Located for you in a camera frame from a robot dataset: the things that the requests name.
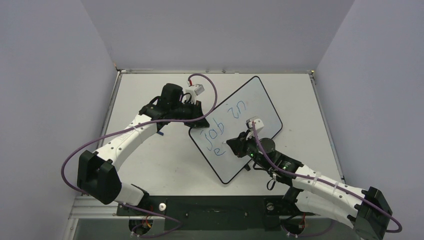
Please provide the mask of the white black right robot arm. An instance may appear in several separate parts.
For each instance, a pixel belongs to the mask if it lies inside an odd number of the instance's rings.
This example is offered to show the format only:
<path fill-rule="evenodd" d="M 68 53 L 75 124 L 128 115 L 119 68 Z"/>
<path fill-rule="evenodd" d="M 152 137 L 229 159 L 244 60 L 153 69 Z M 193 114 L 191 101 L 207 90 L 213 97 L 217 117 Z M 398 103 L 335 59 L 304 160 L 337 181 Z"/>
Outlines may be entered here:
<path fill-rule="evenodd" d="M 352 228 L 364 240 L 381 240 L 388 233 L 393 211 L 379 189 L 338 182 L 279 152 L 272 139 L 259 142 L 251 130 L 225 141 L 235 156 L 251 158 L 273 180 L 289 187 L 282 199 L 287 213 L 321 215 Z"/>

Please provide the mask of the black framed whiteboard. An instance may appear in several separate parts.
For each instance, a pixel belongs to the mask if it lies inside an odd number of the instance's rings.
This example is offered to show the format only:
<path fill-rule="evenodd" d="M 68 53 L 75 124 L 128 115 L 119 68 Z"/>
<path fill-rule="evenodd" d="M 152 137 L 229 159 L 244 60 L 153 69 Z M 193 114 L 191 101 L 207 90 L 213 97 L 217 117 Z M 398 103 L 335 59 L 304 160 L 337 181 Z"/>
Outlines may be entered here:
<path fill-rule="evenodd" d="M 258 76 L 254 76 L 217 105 L 206 117 L 208 128 L 191 128 L 188 132 L 218 179 L 228 184 L 251 160 L 239 158 L 227 144 L 248 127 L 246 121 L 258 116 L 264 123 L 258 133 L 260 138 L 274 138 L 282 129 L 283 122 Z"/>

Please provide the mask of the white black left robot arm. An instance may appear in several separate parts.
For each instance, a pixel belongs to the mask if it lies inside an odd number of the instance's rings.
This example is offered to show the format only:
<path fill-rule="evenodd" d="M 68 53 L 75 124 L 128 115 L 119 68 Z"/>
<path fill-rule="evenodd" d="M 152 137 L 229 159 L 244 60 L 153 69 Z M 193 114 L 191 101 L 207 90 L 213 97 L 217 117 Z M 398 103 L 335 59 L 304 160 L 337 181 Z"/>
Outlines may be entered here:
<path fill-rule="evenodd" d="M 125 160 L 149 137 L 167 125 L 168 120 L 184 120 L 190 128 L 208 128 L 202 103 L 196 97 L 204 91 L 201 84 L 183 89 L 167 83 L 160 96 L 143 106 L 125 133 L 118 134 L 94 152 L 84 151 L 78 160 L 77 186 L 101 203 L 126 203 L 136 215 L 149 209 L 148 193 L 121 182 L 118 171 Z"/>

